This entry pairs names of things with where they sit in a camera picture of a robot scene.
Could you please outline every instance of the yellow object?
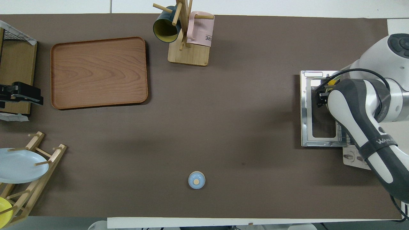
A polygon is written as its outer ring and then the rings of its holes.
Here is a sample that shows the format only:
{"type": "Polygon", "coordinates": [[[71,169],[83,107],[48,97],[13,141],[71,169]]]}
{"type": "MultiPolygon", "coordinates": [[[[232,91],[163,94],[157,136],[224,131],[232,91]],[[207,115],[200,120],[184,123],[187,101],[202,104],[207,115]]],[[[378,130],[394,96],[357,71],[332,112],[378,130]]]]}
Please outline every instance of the yellow object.
{"type": "Polygon", "coordinates": [[[333,86],[333,85],[335,85],[335,82],[337,82],[337,80],[334,80],[334,79],[333,79],[333,80],[331,80],[331,81],[328,82],[328,85],[329,85],[329,86],[333,86]]]}
{"type": "MultiPolygon", "coordinates": [[[[0,197],[0,212],[9,208],[11,208],[10,202],[0,197]]],[[[0,228],[4,227],[11,220],[13,212],[14,211],[11,210],[0,215],[0,228]]]]}

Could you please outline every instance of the black cable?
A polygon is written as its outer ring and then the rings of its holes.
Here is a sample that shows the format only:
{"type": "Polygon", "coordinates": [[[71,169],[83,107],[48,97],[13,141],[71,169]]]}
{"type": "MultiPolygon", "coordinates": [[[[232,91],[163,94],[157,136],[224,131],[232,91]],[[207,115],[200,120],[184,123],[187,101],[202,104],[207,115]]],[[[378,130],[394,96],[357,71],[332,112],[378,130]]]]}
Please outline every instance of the black cable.
{"type": "Polygon", "coordinates": [[[380,74],[378,74],[378,73],[375,72],[375,71],[368,70],[368,69],[361,69],[361,68],[356,68],[356,69],[349,69],[349,70],[340,71],[340,72],[338,72],[338,73],[332,75],[332,76],[331,76],[329,79],[327,79],[324,83],[322,83],[320,86],[318,86],[318,87],[315,89],[315,91],[319,90],[320,88],[323,88],[326,84],[328,84],[328,82],[330,82],[332,79],[336,78],[337,76],[342,75],[342,74],[344,74],[344,73],[352,72],[352,71],[363,71],[363,72],[368,72],[368,73],[371,73],[371,74],[377,76],[377,77],[378,77],[379,79],[381,79],[382,82],[385,84],[385,86],[386,86],[386,88],[389,90],[389,92],[391,91],[391,88],[390,88],[390,86],[389,86],[389,83],[386,81],[386,79],[385,79],[384,77],[382,77],[380,74]]]}
{"type": "Polygon", "coordinates": [[[402,209],[398,206],[398,204],[395,201],[395,198],[391,195],[391,200],[393,202],[393,205],[398,209],[398,211],[400,212],[400,214],[403,216],[403,219],[395,221],[393,220],[393,222],[404,222],[405,220],[409,220],[409,216],[407,216],[402,209]]]}
{"type": "Polygon", "coordinates": [[[321,222],[320,224],[325,228],[325,230],[328,230],[324,223],[321,222]]]}

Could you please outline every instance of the wooden mug holder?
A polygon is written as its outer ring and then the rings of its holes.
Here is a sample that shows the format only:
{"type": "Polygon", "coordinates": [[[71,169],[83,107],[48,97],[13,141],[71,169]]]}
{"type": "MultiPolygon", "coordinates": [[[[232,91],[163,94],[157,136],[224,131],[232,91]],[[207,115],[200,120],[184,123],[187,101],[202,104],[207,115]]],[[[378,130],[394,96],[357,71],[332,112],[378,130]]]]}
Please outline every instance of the wooden mug holder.
{"type": "MultiPolygon", "coordinates": [[[[176,0],[177,8],[175,17],[173,18],[173,25],[176,25],[178,19],[182,26],[178,38],[169,44],[168,61],[172,63],[185,64],[185,65],[198,65],[207,66],[209,63],[210,47],[204,45],[196,45],[187,43],[187,27],[189,25],[189,15],[192,9],[192,1],[187,3],[187,0],[176,0]]],[[[153,7],[172,13],[172,10],[153,4],[153,7]]],[[[214,19],[214,16],[199,16],[195,18],[200,19],[214,19]]]]}
{"type": "Polygon", "coordinates": [[[3,227],[7,228],[16,223],[22,222],[25,220],[36,204],[41,192],[43,191],[45,185],[47,184],[51,174],[54,172],[58,162],[60,161],[62,155],[64,154],[67,146],[60,144],[58,147],[53,148],[54,153],[48,154],[44,150],[38,148],[41,141],[43,140],[45,134],[42,132],[37,132],[34,134],[29,134],[29,137],[33,137],[31,141],[24,148],[9,149],[8,151],[18,151],[26,149],[29,151],[37,151],[48,158],[47,161],[37,163],[36,165],[49,164],[48,171],[42,175],[39,179],[32,181],[28,187],[23,191],[14,191],[13,188],[15,184],[0,183],[0,197],[6,199],[12,204],[12,207],[4,210],[4,212],[13,212],[12,218],[10,221],[3,227]],[[17,201],[11,200],[12,198],[19,197],[17,201]]]}

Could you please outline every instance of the wooden tray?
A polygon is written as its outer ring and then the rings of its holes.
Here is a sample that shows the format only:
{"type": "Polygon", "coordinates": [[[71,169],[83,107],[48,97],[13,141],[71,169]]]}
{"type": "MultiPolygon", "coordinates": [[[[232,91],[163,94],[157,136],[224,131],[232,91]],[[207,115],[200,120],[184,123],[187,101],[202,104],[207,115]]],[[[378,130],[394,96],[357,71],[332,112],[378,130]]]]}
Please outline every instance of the wooden tray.
{"type": "Polygon", "coordinates": [[[56,109],[140,103],[148,97],[140,37],[56,44],[51,49],[51,104],[56,109]]]}

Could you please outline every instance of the brown table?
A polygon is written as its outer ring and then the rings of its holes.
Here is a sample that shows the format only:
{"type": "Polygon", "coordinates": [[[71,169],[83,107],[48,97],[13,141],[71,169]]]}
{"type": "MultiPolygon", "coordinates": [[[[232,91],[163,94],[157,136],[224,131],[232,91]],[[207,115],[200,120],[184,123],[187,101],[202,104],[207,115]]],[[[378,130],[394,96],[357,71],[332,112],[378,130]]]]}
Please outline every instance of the brown table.
{"type": "Polygon", "coordinates": [[[303,148],[299,71],[338,70],[387,35],[386,20],[216,16],[208,67],[172,64],[157,14],[2,15],[38,43],[30,122],[0,121],[0,146],[46,134],[69,148],[31,215],[397,219],[371,171],[338,148],[303,148]],[[140,36],[149,98],[60,111],[50,104],[56,43],[140,36]],[[206,185],[187,184],[195,170],[206,185]]]}

